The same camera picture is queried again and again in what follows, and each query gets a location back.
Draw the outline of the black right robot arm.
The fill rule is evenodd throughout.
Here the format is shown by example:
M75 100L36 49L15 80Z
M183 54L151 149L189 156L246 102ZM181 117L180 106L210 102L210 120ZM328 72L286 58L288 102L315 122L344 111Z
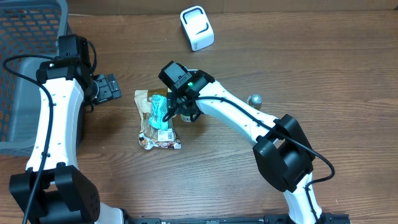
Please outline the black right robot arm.
M164 120L186 113L190 121L201 114L222 121L250 143L259 173L283 193L290 222L325 222L312 188L312 162L319 153L295 118L287 114L279 119L249 106L202 70L166 69L159 79L171 91Z

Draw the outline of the clear bottle yellow liquid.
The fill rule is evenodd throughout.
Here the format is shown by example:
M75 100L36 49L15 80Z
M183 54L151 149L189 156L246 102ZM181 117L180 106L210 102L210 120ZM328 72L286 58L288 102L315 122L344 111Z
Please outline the clear bottle yellow liquid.
M247 104L256 110L260 110L262 106L262 97L258 94L253 94L248 97Z

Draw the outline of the teal white snack packet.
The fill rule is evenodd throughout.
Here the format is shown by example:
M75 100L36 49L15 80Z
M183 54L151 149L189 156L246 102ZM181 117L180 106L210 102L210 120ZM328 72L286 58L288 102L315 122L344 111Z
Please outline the teal white snack packet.
M166 130L169 128L167 121L163 121L167 114L167 98L162 95L152 96L152 107L149 124L155 129Z

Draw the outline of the brown patterned snack packet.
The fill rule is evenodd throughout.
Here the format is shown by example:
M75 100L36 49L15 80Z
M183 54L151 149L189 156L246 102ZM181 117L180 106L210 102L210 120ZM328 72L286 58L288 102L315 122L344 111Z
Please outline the brown patterned snack packet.
M139 144L145 150L151 150L153 147L165 149L181 149L180 138L173 128L167 130L156 129L155 133L147 137L144 133L139 134Z

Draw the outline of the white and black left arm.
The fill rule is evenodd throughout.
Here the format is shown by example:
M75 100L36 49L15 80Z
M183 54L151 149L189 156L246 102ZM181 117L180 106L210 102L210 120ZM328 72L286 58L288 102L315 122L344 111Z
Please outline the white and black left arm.
M96 186L79 170L76 148L85 105L121 97L116 78L91 74L79 58L44 56L37 78L13 75L40 88L40 116L25 172L11 176L9 190L24 223L130 223L121 208L100 200Z

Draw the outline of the green lid white jar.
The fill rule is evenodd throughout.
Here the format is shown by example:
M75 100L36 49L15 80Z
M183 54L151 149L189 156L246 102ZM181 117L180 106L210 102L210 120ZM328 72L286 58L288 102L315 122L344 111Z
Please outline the green lid white jar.
M182 119L184 122L189 122L189 123L191 123L191 122L193 121L193 115L192 115L192 114L181 114L180 117L181 117L181 119Z

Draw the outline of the beige brown paper pouch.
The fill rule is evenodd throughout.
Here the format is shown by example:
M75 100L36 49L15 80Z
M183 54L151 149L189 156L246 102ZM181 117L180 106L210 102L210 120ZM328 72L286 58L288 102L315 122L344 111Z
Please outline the beige brown paper pouch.
M152 107L152 96L162 95L167 97L169 90L167 88L155 89L155 90L136 90L134 101L136 103L139 115L141 117L141 130L140 133L144 133L147 137L150 137L155 133L155 128L149 124L149 118ZM169 128L173 128L172 120L168 120Z

